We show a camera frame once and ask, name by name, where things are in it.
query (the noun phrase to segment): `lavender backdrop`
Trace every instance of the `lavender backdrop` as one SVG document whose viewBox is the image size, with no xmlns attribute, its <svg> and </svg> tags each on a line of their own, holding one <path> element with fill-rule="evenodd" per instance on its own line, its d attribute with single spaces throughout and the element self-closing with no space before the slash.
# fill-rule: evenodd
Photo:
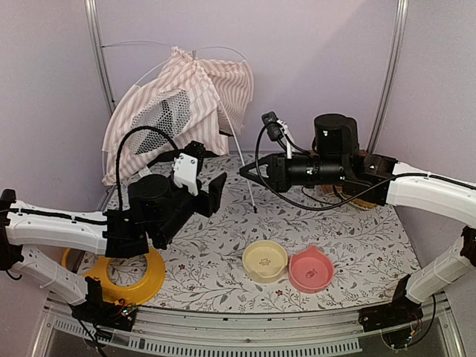
<svg viewBox="0 0 476 357">
<path fill-rule="evenodd" d="M 0 189 L 35 205 L 95 209 L 108 114 L 83 2 L 5 1 L 0 47 Z M 0 273 L 0 354 L 25 357 L 46 293 Z"/>
<path fill-rule="evenodd" d="M 228 46 L 242 52 L 254 71 L 255 95 L 240 137 L 253 149 L 261 114 L 275 110 L 297 142 L 309 147 L 312 120 L 339 112 L 358 121 L 367 145 L 390 51 L 396 1 L 98 1 L 104 45 L 153 40 L 192 50 Z M 168 58 L 157 45 L 106 48 L 115 99 Z M 198 56 L 240 60 L 224 50 Z M 263 148 L 279 148 L 263 141 Z"/>
<path fill-rule="evenodd" d="M 476 3 L 410 1 L 402 55 L 377 152 L 476 182 Z M 460 235 L 458 223 L 398 210 L 425 265 Z M 468 356 L 476 356 L 476 274 L 446 289 Z"/>
</svg>

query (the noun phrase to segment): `yellow plate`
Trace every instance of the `yellow plate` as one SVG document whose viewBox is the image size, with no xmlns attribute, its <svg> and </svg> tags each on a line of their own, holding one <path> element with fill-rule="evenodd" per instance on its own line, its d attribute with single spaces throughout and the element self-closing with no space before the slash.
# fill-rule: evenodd
<svg viewBox="0 0 476 357">
<path fill-rule="evenodd" d="M 71 249 L 66 249 L 62 256 L 61 265 L 64 267 L 70 251 Z M 146 274 L 131 286 L 117 286 L 109 279 L 107 268 L 113 258 L 99 257 L 96 264 L 83 276 L 100 280 L 105 302 L 114 303 L 123 298 L 126 305 L 130 303 L 141 305 L 158 293 L 165 280 L 165 263 L 162 256 L 154 248 L 144 256 L 147 261 Z"/>
<path fill-rule="evenodd" d="M 246 275 L 257 283 L 267 284 L 278 280 L 288 265 L 284 248 L 270 240 L 250 244 L 243 252 L 243 268 Z"/>
</svg>

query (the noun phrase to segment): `patterned mat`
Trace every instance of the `patterned mat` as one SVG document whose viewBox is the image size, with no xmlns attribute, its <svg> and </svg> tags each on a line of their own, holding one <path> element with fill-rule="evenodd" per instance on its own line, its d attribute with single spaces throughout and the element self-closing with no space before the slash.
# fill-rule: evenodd
<svg viewBox="0 0 476 357">
<path fill-rule="evenodd" d="M 251 162 L 251 156 L 245 157 Z M 419 269 L 402 223 L 395 210 L 377 207 L 361 210 L 345 205 L 335 210 L 310 212 L 292 207 L 253 184 L 258 214 L 251 209 L 246 180 L 238 176 L 236 155 L 205 159 L 200 179 L 205 183 L 221 172 L 228 173 L 219 212 L 207 219 L 194 215 L 173 244 L 160 251 L 167 276 L 160 292 L 147 306 L 212 312 L 296 312 L 381 303 L 390 300 L 396 281 Z M 158 164 L 154 173 L 167 174 L 171 163 Z M 131 177 L 127 184 L 136 181 Z M 124 189 L 125 205 L 127 195 Z M 306 205 L 319 205 L 306 198 L 299 187 L 287 195 Z M 333 196 L 320 197 L 336 202 Z M 116 208 L 117 194 L 108 208 Z M 292 287 L 285 274 L 276 283 L 257 284 L 242 269 L 241 256 L 252 242 L 270 239 L 288 255 L 314 244 L 333 261 L 335 277 L 325 291 L 308 295 Z M 85 255 L 80 271 L 94 265 Z M 117 259 L 109 276 L 118 285 L 132 285 L 146 270 L 143 257 Z"/>
</svg>

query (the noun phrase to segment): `black cable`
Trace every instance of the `black cable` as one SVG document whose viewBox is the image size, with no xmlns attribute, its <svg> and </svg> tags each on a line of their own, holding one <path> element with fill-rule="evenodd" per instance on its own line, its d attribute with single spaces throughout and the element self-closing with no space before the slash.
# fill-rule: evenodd
<svg viewBox="0 0 476 357">
<path fill-rule="evenodd" d="M 428 328 L 418 340 L 416 340 L 413 343 L 410 343 L 408 345 L 409 347 L 414 346 L 415 344 L 418 344 L 419 342 L 421 342 L 421 340 L 424 339 L 425 336 L 430 332 L 431 326 L 433 325 L 433 322 L 434 322 L 434 318 L 437 314 L 437 299 L 435 298 L 434 294 L 431 297 L 433 298 L 433 314 L 431 315 L 431 320 L 430 320 L 430 323 L 428 324 Z"/>
<path fill-rule="evenodd" d="M 431 320 L 430 320 L 430 323 L 428 324 L 428 327 L 427 327 L 426 331 L 415 342 L 410 342 L 409 344 L 407 344 L 406 346 L 403 346 L 403 347 L 392 347 L 394 350 L 406 350 L 407 348 L 412 347 L 415 344 L 420 343 L 425 338 L 425 336 L 430 332 L 431 326 L 433 326 L 434 318 L 437 314 L 437 299 L 435 298 L 434 294 L 431 297 L 433 298 L 433 314 L 431 315 Z"/>
<path fill-rule="evenodd" d="M 301 151 L 303 154 L 309 154 L 309 150 L 301 149 L 298 145 L 296 145 L 295 143 L 291 141 L 288 135 L 284 134 L 284 137 L 289 142 L 289 144 L 291 144 L 291 146 L 294 147 L 297 151 Z"/>
<path fill-rule="evenodd" d="M 82 222 L 88 223 L 90 225 L 107 225 L 106 221 L 97 221 L 95 219 L 87 219 L 82 218 L 81 216 L 72 216 L 71 214 L 61 213 L 61 212 L 46 212 L 43 210 L 30 210 L 24 209 L 21 210 L 19 208 L 11 208 L 11 213 L 24 213 L 24 214 L 34 214 L 36 216 L 44 216 L 44 217 L 56 217 L 56 218 L 63 218 L 63 219 L 70 219 L 71 221 L 75 222 Z"/>
<path fill-rule="evenodd" d="M 158 134 L 162 135 L 164 138 L 167 139 L 169 144 L 172 145 L 172 148 L 173 148 L 176 156 L 179 156 L 179 154 L 178 154 L 179 153 L 179 148 L 177 147 L 176 143 L 172 140 L 172 138 L 166 132 L 164 132 L 163 130 L 160 130 L 159 128 L 156 128 L 154 126 L 144 125 L 144 126 L 138 126 L 134 129 L 130 130 L 129 132 L 127 132 L 127 134 L 125 134 L 124 137 L 122 138 L 122 140 L 120 141 L 120 144 L 119 144 L 119 147 L 118 147 L 118 153 L 116 155 L 116 189 L 118 190 L 118 201 L 119 201 L 118 217 L 121 216 L 122 210 L 123 210 L 123 199 L 122 199 L 122 192 L 120 190 L 120 173 L 119 173 L 120 153 L 122 152 L 122 148 L 123 148 L 124 144 L 126 143 L 127 139 L 129 139 L 129 137 L 132 134 L 134 134 L 136 132 L 140 132 L 141 130 L 151 130 L 153 132 L 157 132 Z"/>
<path fill-rule="evenodd" d="M 91 334 L 91 332 L 86 328 L 86 325 L 76 316 L 76 314 L 74 313 L 74 310 L 71 306 L 69 306 L 71 308 L 71 311 L 73 312 L 73 317 L 75 319 L 77 319 L 77 322 L 80 323 L 81 327 L 86 331 L 86 333 L 88 334 L 89 338 L 91 339 L 91 342 L 96 346 L 96 350 L 98 351 L 98 353 L 101 355 L 101 357 L 107 357 L 107 355 L 104 353 L 103 351 L 103 348 L 101 347 L 99 341 L 97 340 L 97 337 L 96 336 L 93 336 Z"/>
<path fill-rule="evenodd" d="M 279 139 L 277 143 L 280 145 L 281 149 L 283 149 L 284 151 L 287 150 L 286 145 L 283 143 L 282 139 Z"/>
<path fill-rule="evenodd" d="M 345 200 L 345 198 L 342 197 L 342 195 L 339 193 L 339 191 L 337 191 L 337 188 L 335 187 L 334 184 L 332 185 L 332 191 L 333 191 L 335 197 L 337 197 L 338 199 L 340 199 L 341 202 Z"/>
<path fill-rule="evenodd" d="M 465 183 L 462 183 L 462 182 L 459 182 L 459 181 L 455 181 L 451 178 L 446 178 L 446 177 L 443 177 L 443 176 L 439 176 L 439 175 L 432 175 L 432 174 L 427 174 L 427 173 L 400 173 L 398 175 L 394 175 L 394 176 L 391 176 L 391 177 L 388 177 L 388 178 L 385 178 L 384 180 L 374 184 L 373 186 L 370 186 L 369 188 L 361 191 L 360 193 L 357 193 L 356 195 L 348 198 L 348 199 L 345 199 L 344 201 L 342 202 L 339 202 L 339 203 L 336 203 L 334 205 L 329 205 L 329 206 L 326 206 L 326 207 L 309 207 L 309 206 L 305 206 L 305 205 L 302 205 L 300 203 L 297 203 L 297 202 L 294 202 L 292 201 L 291 199 L 288 199 L 287 197 L 285 197 L 284 195 L 281 195 L 280 193 L 276 192 L 275 190 L 273 190 L 265 181 L 265 179 L 263 178 L 263 175 L 261 174 L 261 171 L 260 171 L 260 164 L 258 162 L 259 158 L 258 158 L 258 155 L 260 154 L 260 144 L 261 144 L 261 138 L 263 137 L 263 133 L 265 132 L 265 130 L 268 128 L 268 126 L 270 125 L 279 125 L 278 123 L 267 123 L 263 126 L 263 128 L 261 129 L 260 133 L 258 134 L 258 138 L 256 140 L 256 146 L 255 146 L 255 150 L 254 150 L 254 164 L 255 164 L 255 167 L 256 167 L 256 170 L 257 170 L 257 175 L 258 177 L 260 178 L 261 182 L 263 183 L 263 185 L 268 188 L 268 190 L 270 190 L 274 195 L 278 196 L 279 198 L 281 198 L 283 201 L 285 202 L 288 202 L 289 204 L 297 207 L 297 208 L 300 208 L 300 209 L 303 209 L 303 210 L 310 210 L 310 211 L 317 211 L 317 212 L 321 212 L 321 211 L 324 211 L 324 210 L 332 210 L 334 208 L 338 208 L 340 206 L 343 206 L 351 201 L 353 201 L 354 199 L 357 199 L 358 197 L 360 196 L 363 196 L 364 194 L 370 192 L 371 190 L 374 190 L 376 189 L 377 187 L 380 187 L 382 186 L 383 184 L 386 184 L 387 182 L 389 181 L 393 181 L 395 179 L 398 179 L 398 178 L 401 178 L 401 177 L 426 177 L 426 178 L 430 178 L 430 179 L 438 179 L 438 180 L 441 180 L 441 181 L 446 181 L 446 182 L 449 182 L 449 183 L 452 183 L 452 184 L 456 184 L 458 186 L 461 186 L 461 187 L 466 187 L 466 188 L 469 188 L 471 190 L 476 190 L 476 187 L 475 186 L 471 186 L 470 184 L 465 184 Z"/>
<path fill-rule="evenodd" d="M 307 193 L 305 193 L 304 192 L 304 186 L 301 186 L 300 191 L 305 197 L 307 197 L 308 199 L 311 199 L 312 201 L 316 201 L 316 202 L 322 203 L 324 205 L 332 205 L 331 202 L 321 201 L 320 199 L 316 199 L 315 197 L 312 197 L 311 195 L 308 195 Z"/>
<path fill-rule="evenodd" d="M 18 281 L 20 279 L 22 279 L 23 275 L 19 275 L 18 277 L 14 277 L 12 275 L 12 273 L 10 273 L 8 270 L 5 270 L 5 273 L 7 273 L 8 277 L 11 279 L 11 280 L 15 280 L 15 281 Z"/>
</svg>

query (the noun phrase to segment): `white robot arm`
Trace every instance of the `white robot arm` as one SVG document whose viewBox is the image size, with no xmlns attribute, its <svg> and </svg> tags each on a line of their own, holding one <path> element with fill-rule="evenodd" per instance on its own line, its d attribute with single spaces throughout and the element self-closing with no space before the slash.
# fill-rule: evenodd
<svg viewBox="0 0 476 357">
<path fill-rule="evenodd" d="M 262 119 L 265 125 L 258 135 L 256 156 L 266 130 L 271 141 L 280 141 L 289 132 L 273 112 L 264 114 Z M 434 175 L 394 158 L 360 151 L 357 123 L 353 118 L 321 115 L 314 120 L 314 126 L 313 152 L 299 149 L 299 153 L 293 153 L 286 148 L 283 153 L 255 157 L 254 163 L 240 169 L 240 175 L 304 210 L 329 210 L 359 198 L 377 205 L 419 208 L 466 225 L 444 254 L 399 281 L 391 303 L 361 310 L 359 320 L 365 330 L 372 330 L 404 324 L 416 316 L 421 318 L 423 301 L 475 269 L 476 185 Z M 266 177 L 261 174 L 261 166 L 266 166 Z M 309 207 L 280 194 L 294 185 L 322 184 L 340 186 L 349 198 L 335 205 Z"/>
<path fill-rule="evenodd" d="M 209 217 L 219 209 L 226 174 L 210 182 L 209 192 L 201 190 L 197 175 L 204 151 L 203 145 L 192 142 L 168 178 L 149 173 L 130 184 L 128 210 L 83 213 L 38 208 L 17 201 L 14 190 L 4 190 L 0 197 L 0 270 L 29 275 L 40 288 L 63 298 L 81 320 L 97 323 L 105 311 L 114 315 L 116 305 L 103 302 L 99 280 L 71 273 L 37 246 L 134 257 L 149 251 L 149 238 L 155 248 L 167 249 L 194 213 Z M 106 326 L 130 330 L 133 323 L 129 315 Z"/>
</svg>

